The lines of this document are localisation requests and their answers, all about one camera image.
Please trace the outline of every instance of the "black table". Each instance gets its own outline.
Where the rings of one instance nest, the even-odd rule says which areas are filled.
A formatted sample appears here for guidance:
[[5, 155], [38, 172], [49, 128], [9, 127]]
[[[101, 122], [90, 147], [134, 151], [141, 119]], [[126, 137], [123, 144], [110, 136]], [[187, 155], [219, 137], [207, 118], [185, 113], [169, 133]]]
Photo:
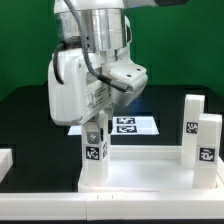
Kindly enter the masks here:
[[[68, 127], [59, 127], [53, 123], [47, 88], [47, 85], [22, 87], [0, 102], [0, 148], [11, 148], [14, 161], [13, 167], [0, 184], [0, 193], [77, 192], [82, 166], [81, 137], [67, 136]], [[224, 114], [224, 100], [206, 87], [147, 86], [129, 107], [116, 107], [115, 116], [153, 116], [160, 135], [112, 136], [112, 144], [181, 145], [186, 94], [205, 95], [205, 112]], [[220, 152], [222, 158], [223, 139]]]

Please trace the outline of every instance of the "green backdrop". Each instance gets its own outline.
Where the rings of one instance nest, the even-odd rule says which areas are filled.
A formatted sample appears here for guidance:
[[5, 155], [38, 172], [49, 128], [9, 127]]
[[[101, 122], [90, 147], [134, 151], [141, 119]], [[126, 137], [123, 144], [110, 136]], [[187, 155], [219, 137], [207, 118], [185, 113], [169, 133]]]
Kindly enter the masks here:
[[[47, 81], [57, 45], [54, 0], [1, 0], [0, 100]], [[224, 0], [126, 10], [133, 60], [152, 85], [204, 85], [224, 97]]]

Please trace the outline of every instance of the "white block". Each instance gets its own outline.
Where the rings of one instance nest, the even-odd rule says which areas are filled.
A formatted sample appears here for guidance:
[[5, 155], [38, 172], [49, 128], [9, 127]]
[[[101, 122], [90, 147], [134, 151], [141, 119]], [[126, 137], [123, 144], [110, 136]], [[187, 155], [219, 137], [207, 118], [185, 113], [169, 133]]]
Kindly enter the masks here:
[[83, 181], [87, 185], [102, 186], [108, 177], [109, 143], [108, 141], [108, 116], [100, 114], [99, 126], [103, 129], [103, 141], [99, 144], [90, 144], [87, 139], [87, 131], [91, 124], [82, 126], [82, 161]]
[[86, 220], [86, 214], [86, 197], [76, 193], [0, 194], [4, 221]]
[[198, 120], [204, 111], [205, 96], [187, 95], [185, 98], [181, 165], [194, 168], [197, 147]]
[[200, 115], [194, 188], [214, 189], [216, 187], [221, 131], [221, 115]]
[[0, 149], [0, 183], [4, 179], [12, 164], [11, 149]]
[[87, 220], [123, 220], [123, 193], [99, 193], [87, 199]]

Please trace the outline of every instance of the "white paper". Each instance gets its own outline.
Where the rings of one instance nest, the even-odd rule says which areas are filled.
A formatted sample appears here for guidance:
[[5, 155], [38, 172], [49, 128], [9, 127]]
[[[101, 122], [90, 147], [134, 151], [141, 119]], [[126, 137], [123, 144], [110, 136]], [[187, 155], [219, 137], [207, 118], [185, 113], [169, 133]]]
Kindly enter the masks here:
[[[114, 117], [111, 135], [158, 135], [153, 117]], [[81, 127], [73, 126], [68, 135], [81, 135]]]

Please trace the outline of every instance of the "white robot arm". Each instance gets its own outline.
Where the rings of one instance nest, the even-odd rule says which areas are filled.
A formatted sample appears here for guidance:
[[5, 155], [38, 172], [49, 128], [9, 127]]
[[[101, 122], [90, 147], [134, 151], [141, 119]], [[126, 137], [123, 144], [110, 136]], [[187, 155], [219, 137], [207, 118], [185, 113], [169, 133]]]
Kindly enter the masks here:
[[164, 2], [186, 0], [55, 1], [61, 43], [49, 66], [50, 111], [58, 125], [82, 125], [87, 185], [102, 186], [107, 179], [111, 105], [129, 105], [148, 81], [146, 69], [130, 59], [131, 29], [123, 9]]

